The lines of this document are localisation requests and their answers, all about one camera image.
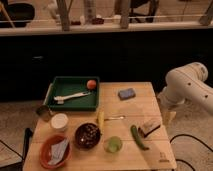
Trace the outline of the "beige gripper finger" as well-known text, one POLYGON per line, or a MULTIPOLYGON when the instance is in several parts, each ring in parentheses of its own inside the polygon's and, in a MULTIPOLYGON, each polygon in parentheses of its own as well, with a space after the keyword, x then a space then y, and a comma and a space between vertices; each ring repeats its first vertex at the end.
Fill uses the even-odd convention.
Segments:
POLYGON ((172 122, 172 120, 175 118, 175 116, 176 116, 175 111, 165 109, 162 112, 163 124, 165 126, 168 126, 172 122))

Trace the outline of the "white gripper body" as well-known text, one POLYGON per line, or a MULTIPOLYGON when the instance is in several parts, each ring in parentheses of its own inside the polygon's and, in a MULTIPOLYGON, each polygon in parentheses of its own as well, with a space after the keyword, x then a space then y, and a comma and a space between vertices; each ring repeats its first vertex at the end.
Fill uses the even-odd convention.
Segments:
POLYGON ((157 98, 160 100, 161 105, 168 110, 176 108, 185 102, 181 95, 169 87, 164 87, 157 95, 157 98))

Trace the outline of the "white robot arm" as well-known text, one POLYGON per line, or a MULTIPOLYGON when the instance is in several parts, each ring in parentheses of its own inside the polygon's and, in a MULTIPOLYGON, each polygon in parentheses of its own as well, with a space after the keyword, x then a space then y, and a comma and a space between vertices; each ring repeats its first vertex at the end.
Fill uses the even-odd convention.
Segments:
POLYGON ((205 84, 207 78, 208 70, 200 62, 174 68, 166 74, 166 86, 157 95, 162 105, 162 120, 165 126, 176 116, 174 108, 186 100, 213 115, 213 88, 205 84))

